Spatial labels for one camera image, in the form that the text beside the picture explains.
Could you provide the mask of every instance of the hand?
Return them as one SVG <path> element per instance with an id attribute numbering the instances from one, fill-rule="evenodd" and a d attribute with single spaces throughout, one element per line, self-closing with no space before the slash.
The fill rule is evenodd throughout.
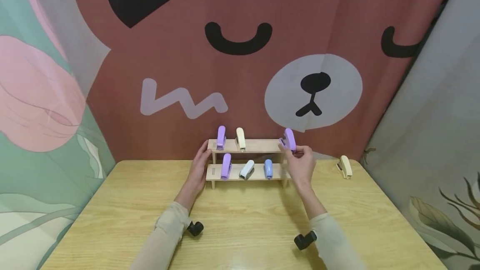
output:
<path id="1" fill-rule="evenodd" d="M 297 146 L 297 151 L 292 153 L 291 150 L 285 150 L 280 144 L 278 147 L 287 158 L 287 171 L 290 173 L 297 192 L 311 188 L 313 169 L 317 163 L 312 149 L 309 146 Z"/>
<path id="2" fill-rule="evenodd" d="M 198 149 L 197 155 L 192 161 L 190 166 L 190 172 L 188 173 L 187 181 L 185 184 L 189 185 L 191 188 L 195 189 L 198 194 L 205 187 L 206 179 L 206 168 L 205 164 L 207 163 L 208 157 L 212 153 L 212 150 L 207 149 L 208 140 L 205 141 L 200 149 Z"/>
<path id="3" fill-rule="evenodd" d="M 198 150 L 197 155 L 192 161 L 192 165 L 190 165 L 190 172 L 188 173 L 185 184 L 183 184 L 183 187 L 180 189 L 179 194 L 174 200 L 180 203 L 189 212 L 190 209 L 192 209 L 196 197 L 205 186 L 205 179 L 207 175 L 205 164 L 207 163 L 208 157 L 212 153 L 212 150 L 206 150 L 207 145 L 208 141 L 205 141 L 202 147 L 200 147 Z"/>

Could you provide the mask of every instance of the grey fabric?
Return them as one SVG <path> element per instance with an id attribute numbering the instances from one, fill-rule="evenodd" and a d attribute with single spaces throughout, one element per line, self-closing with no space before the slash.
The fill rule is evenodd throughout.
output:
<path id="1" fill-rule="evenodd" d="M 449 269 L 480 265 L 479 84 L 479 1 L 450 0 L 362 160 Z"/>

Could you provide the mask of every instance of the black clamp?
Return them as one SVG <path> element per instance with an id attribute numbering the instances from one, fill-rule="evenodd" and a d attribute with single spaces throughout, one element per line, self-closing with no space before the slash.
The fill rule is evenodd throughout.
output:
<path id="1" fill-rule="evenodd" d="M 306 235 L 302 235 L 302 234 L 297 235 L 295 239 L 293 239 L 293 241 L 295 242 L 295 245 L 297 245 L 297 247 L 300 250 L 303 250 L 309 247 L 309 245 L 315 242 L 316 240 L 317 240 L 317 235 L 313 231 L 310 231 Z"/>
<path id="2" fill-rule="evenodd" d="M 190 222 L 190 225 L 187 227 L 187 230 L 189 233 L 192 234 L 192 236 L 196 237 L 197 235 L 200 234 L 203 230 L 203 224 L 200 222 L 197 222 L 193 224 L 193 222 Z"/>

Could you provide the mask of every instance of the teal fabric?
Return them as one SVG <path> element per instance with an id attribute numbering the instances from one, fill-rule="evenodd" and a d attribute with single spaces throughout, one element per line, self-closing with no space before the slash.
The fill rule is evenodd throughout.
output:
<path id="1" fill-rule="evenodd" d="M 68 73 L 69 64 L 50 41 L 28 0 L 0 0 L 0 36 L 8 35 L 45 52 Z M 0 71 L 14 71 L 1 68 Z M 81 127 L 66 144 L 45 153 L 29 152 L 16 146 L 0 131 L 0 223 L 11 213 L 41 215 L 28 225 L 9 232 L 0 231 L 0 249 L 9 241 L 39 226 L 64 217 L 69 225 L 58 227 L 54 241 L 44 248 L 43 258 L 33 257 L 31 268 L 37 269 L 53 251 L 83 207 L 102 184 L 115 162 L 88 106 Z M 98 148 L 103 173 L 92 154 L 86 150 L 86 140 Z"/>

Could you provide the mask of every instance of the shelf tier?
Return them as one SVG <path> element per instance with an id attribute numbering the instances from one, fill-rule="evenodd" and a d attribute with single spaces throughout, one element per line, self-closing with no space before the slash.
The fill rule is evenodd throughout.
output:
<path id="1" fill-rule="evenodd" d="M 227 139 L 224 150 L 217 150 L 217 139 L 209 139 L 208 149 L 212 153 L 280 153 L 278 143 L 278 139 L 246 139 L 245 151 L 240 152 L 235 139 Z"/>
<path id="2" fill-rule="evenodd" d="M 232 164 L 232 169 L 230 171 L 230 177 L 227 181 L 245 181 L 243 178 L 239 177 L 240 171 L 243 169 L 245 164 Z M 250 176 L 250 180 L 268 180 L 265 178 L 265 171 L 263 170 L 263 164 L 256 163 L 254 166 L 255 171 Z M 283 180 L 290 179 L 290 175 L 282 169 L 281 164 L 272 165 L 273 177 L 270 180 Z M 222 172 L 221 164 L 211 164 L 207 167 L 207 181 L 223 181 L 220 174 Z"/>

